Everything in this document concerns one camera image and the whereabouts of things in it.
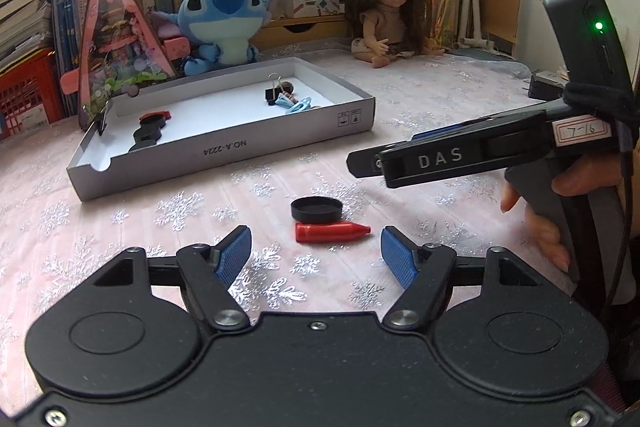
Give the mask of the person right hand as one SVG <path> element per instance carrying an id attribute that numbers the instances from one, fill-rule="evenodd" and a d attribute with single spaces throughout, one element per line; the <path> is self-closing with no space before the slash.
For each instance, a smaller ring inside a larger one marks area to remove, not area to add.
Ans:
<path id="1" fill-rule="evenodd" d="M 634 215 L 630 237 L 639 236 L 639 147 L 632 152 L 634 176 L 632 177 L 632 196 L 634 196 Z M 596 188 L 615 186 L 622 205 L 626 205 L 624 181 L 620 170 L 620 158 L 617 155 L 585 155 L 575 164 L 562 172 L 551 183 L 552 190 L 560 196 L 585 195 Z M 558 227 L 526 205 L 525 222 L 529 235 L 538 248 L 558 269 L 567 272 L 570 267 L 570 254 L 561 242 Z"/>

